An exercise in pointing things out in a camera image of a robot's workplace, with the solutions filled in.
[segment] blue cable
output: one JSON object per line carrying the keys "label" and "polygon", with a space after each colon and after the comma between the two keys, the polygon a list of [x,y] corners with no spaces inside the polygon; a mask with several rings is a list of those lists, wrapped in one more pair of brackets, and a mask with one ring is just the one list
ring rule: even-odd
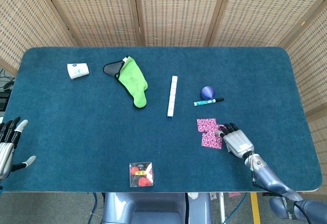
{"label": "blue cable", "polygon": [[240,201],[239,205],[237,205],[237,207],[233,210],[233,212],[230,214],[230,216],[223,222],[223,224],[226,224],[232,217],[233,215],[239,210],[239,208],[242,206],[243,202],[245,201],[245,199],[248,197],[249,193],[247,192],[244,197],[242,198],[242,200]]}
{"label": "blue cable", "polygon": [[92,216],[93,216],[92,214],[94,214],[94,211],[96,210],[97,205],[98,205],[98,198],[97,198],[97,194],[96,194],[95,192],[93,192],[93,196],[94,196],[94,200],[95,200],[95,202],[94,202],[93,209],[92,209],[92,213],[91,213],[91,215],[90,215],[90,218],[88,219],[87,224],[90,224],[90,223],[91,223]]}

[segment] wicker room divider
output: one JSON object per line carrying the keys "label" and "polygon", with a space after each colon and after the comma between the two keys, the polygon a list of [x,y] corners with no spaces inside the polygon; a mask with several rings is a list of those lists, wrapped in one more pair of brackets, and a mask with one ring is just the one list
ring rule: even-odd
{"label": "wicker room divider", "polygon": [[0,65],[34,46],[282,46],[327,196],[326,0],[0,0]]}

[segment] yellow label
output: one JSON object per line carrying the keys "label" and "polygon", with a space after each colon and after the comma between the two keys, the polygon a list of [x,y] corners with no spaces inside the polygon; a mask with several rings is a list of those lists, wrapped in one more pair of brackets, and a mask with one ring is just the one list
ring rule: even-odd
{"label": "yellow label", "polygon": [[136,176],[144,176],[144,175],[146,175],[147,174],[147,172],[145,171],[145,170],[141,170],[141,171],[136,171],[135,172],[135,175]]}

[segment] woven panel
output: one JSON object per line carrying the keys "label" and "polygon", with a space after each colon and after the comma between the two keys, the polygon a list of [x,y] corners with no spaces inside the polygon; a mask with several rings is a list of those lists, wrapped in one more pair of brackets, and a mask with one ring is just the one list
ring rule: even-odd
{"label": "woven panel", "polygon": [[287,49],[306,112],[327,104],[327,8]]}
{"label": "woven panel", "polygon": [[73,45],[45,0],[0,0],[0,59],[18,70],[35,46]]}
{"label": "woven panel", "polygon": [[327,116],[310,122],[309,127],[323,173],[322,187],[315,194],[327,195]]}
{"label": "woven panel", "polygon": [[217,0],[141,0],[146,45],[204,45]]}
{"label": "woven panel", "polygon": [[278,45],[316,0],[228,0],[213,45]]}
{"label": "woven panel", "polygon": [[136,45],[130,0],[55,0],[54,2],[81,45]]}

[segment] green glove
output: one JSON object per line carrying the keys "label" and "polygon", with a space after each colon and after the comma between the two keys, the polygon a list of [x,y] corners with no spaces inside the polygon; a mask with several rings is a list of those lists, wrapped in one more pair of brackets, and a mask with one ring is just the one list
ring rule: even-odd
{"label": "green glove", "polygon": [[145,107],[147,99],[144,91],[148,83],[133,58],[127,56],[122,61],[109,63],[103,67],[103,71],[115,77],[127,89],[137,108]]}

